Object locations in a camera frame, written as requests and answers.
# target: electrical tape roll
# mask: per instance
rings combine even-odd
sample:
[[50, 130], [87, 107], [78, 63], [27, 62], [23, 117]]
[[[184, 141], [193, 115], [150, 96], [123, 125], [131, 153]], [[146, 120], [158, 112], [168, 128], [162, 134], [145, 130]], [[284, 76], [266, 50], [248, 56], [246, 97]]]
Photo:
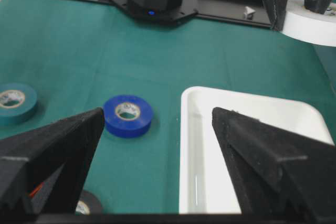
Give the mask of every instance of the electrical tape roll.
[[152, 107], [134, 95], [118, 95], [103, 107], [105, 128], [119, 137], [137, 137], [148, 131], [153, 119]]
[[0, 126], [19, 124], [37, 109], [36, 91], [22, 83], [0, 85]]
[[77, 203], [76, 213], [79, 215], [102, 214], [103, 206], [94, 194], [83, 190]]

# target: tape label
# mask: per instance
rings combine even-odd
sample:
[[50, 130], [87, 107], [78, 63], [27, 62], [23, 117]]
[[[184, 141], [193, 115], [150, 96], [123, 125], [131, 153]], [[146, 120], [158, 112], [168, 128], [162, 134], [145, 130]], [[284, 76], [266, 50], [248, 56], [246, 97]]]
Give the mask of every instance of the tape label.
[[141, 114], [140, 108], [131, 102], [120, 103], [114, 112], [120, 119], [125, 121], [133, 121]]
[[20, 90], [6, 90], [0, 93], [0, 107], [13, 109], [24, 103], [26, 96]]

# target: blue electrical tape roll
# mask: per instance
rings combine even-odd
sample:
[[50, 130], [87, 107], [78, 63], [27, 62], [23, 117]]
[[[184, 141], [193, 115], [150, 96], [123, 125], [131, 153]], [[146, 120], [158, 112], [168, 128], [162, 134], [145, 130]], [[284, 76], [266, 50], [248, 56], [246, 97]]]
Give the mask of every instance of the blue electrical tape roll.
[[0, 126], [22, 123], [37, 109], [37, 94], [21, 83], [0, 85]]
[[119, 137], [137, 137], [146, 133], [153, 119], [152, 107], [134, 95], [112, 97], [104, 104], [105, 128]]

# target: white plastic tray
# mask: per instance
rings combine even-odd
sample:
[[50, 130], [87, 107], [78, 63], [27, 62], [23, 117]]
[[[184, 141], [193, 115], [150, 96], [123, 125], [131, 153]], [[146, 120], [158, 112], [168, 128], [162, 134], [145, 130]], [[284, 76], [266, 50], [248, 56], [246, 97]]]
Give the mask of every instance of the white plastic tray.
[[322, 115], [303, 102], [204, 87], [186, 89], [181, 99], [181, 214], [240, 213], [212, 128], [212, 109], [217, 106], [333, 144]]

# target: green table surface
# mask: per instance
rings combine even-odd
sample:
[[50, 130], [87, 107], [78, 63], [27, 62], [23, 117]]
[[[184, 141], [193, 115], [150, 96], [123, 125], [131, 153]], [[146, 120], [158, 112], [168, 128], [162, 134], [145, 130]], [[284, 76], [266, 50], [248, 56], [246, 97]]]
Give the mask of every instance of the green table surface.
[[203, 19], [168, 28], [112, 6], [2, 0], [0, 54], [0, 83], [23, 82], [38, 93], [36, 115], [0, 128], [0, 138], [118, 94], [152, 106], [144, 136], [102, 134], [85, 189], [105, 212], [178, 212], [180, 99], [191, 86], [307, 102], [336, 139], [336, 99], [313, 46], [270, 30]]

